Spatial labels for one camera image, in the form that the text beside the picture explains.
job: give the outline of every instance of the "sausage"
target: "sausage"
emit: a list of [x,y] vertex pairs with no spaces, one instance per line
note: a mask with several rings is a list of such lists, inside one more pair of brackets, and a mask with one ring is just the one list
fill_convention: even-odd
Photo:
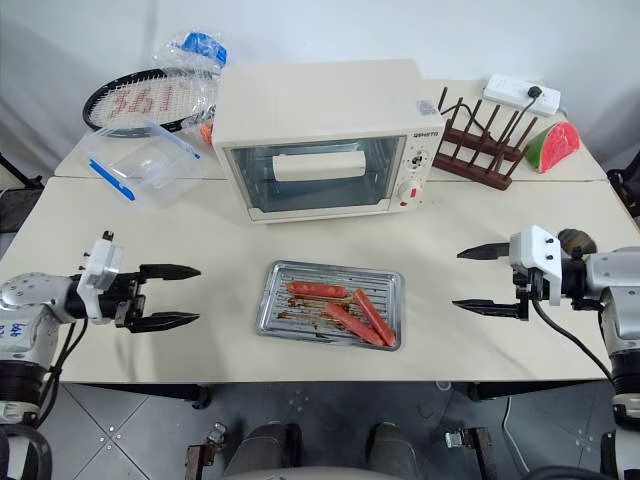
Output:
[[384,342],[375,331],[367,327],[364,323],[362,323],[350,313],[345,312],[340,305],[327,302],[325,311],[340,325],[349,330],[351,333],[363,339],[365,342],[371,343],[372,345],[378,345],[379,347],[384,346]]
[[349,291],[337,285],[326,283],[298,282],[287,283],[287,291],[294,295],[314,295],[316,297],[346,298]]
[[353,298],[356,303],[360,306],[364,314],[367,316],[367,319],[371,323],[371,326],[376,331],[380,338],[384,340],[384,343],[393,347],[396,343],[396,335],[393,333],[393,330],[389,328],[389,325],[384,321],[382,315],[376,310],[376,307],[371,303],[367,294],[364,293],[364,290],[358,289],[353,294]]

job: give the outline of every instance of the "tennis racket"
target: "tennis racket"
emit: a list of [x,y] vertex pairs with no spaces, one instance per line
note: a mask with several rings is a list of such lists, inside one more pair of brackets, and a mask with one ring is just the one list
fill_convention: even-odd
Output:
[[170,132],[182,129],[188,118],[213,116],[217,74],[181,69],[153,69],[120,77],[100,87],[82,109],[93,130],[117,125],[110,136],[146,137],[144,120]]

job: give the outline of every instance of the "baking tray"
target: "baking tray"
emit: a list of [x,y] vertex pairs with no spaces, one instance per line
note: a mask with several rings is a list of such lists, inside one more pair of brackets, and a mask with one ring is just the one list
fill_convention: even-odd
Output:
[[[341,285],[350,292],[362,288],[378,312],[396,334],[393,347],[378,347],[364,342],[321,315],[328,300],[323,297],[296,296],[286,289],[293,280]],[[362,310],[353,299],[333,299],[335,303],[349,303],[349,312],[370,326]],[[273,264],[258,310],[258,334],[271,337],[329,343],[375,350],[395,351],[402,344],[402,310],[404,282],[396,272],[321,265],[280,260]]]

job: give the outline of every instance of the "white power strip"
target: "white power strip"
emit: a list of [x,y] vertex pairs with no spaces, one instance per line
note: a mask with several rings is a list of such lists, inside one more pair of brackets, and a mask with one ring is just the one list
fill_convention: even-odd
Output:
[[531,105],[528,110],[541,115],[553,115],[560,107],[560,92],[552,88],[525,82],[517,78],[504,75],[491,75],[489,83],[484,88],[484,97],[498,103],[504,103],[513,107],[524,108],[531,102],[527,94],[531,87],[537,86],[542,90],[542,95]]

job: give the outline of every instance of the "watermelon slice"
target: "watermelon slice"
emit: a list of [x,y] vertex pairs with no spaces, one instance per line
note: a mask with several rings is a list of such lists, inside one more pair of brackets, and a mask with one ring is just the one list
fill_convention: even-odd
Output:
[[538,173],[553,167],[580,148],[580,135],[569,122],[560,122],[540,132],[529,142],[527,160]]

